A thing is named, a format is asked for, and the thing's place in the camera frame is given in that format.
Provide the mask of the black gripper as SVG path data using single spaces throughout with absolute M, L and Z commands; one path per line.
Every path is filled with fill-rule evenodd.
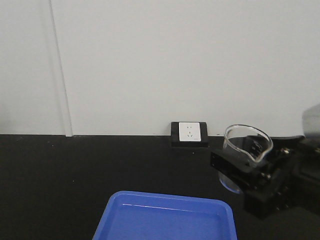
M 232 193 L 244 192 L 243 208 L 257 218 L 293 207 L 320 214 L 320 141 L 302 135 L 271 137 L 272 148 L 259 162 L 214 149 L 210 164 Z M 269 147 L 261 135 L 246 137 L 246 151 L 257 158 Z M 267 165 L 260 172 L 251 165 Z

